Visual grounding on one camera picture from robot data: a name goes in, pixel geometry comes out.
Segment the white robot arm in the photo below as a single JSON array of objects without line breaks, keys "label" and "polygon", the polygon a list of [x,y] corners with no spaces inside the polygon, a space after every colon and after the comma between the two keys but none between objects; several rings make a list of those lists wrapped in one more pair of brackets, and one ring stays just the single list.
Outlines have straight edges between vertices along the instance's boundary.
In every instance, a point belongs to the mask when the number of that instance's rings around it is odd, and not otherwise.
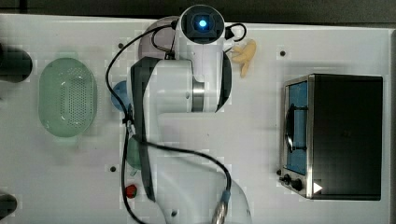
[{"label": "white robot arm", "polygon": [[225,21],[195,5],[173,29],[173,58],[144,56],[128,77],[145,192],[165,224],[252,224],[244,191],[202,150],[231,93]]}]

